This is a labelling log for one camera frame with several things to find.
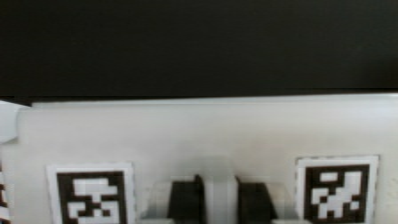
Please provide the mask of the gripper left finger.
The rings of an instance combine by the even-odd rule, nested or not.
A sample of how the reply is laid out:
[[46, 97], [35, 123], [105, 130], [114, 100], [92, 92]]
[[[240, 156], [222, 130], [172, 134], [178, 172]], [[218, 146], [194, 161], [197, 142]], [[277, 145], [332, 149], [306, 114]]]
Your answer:
[[174, 224], [206, 224], [204, 183], [199, 175], [192, 181], [174, 181], [167, 217]]

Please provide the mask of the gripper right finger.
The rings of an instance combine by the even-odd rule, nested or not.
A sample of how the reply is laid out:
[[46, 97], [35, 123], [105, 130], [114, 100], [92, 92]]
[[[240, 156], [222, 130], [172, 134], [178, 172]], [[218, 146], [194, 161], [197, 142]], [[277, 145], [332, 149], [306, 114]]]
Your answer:
[[266, 185], [238, 180], [238, 224], [272, 224], [275, 218]]

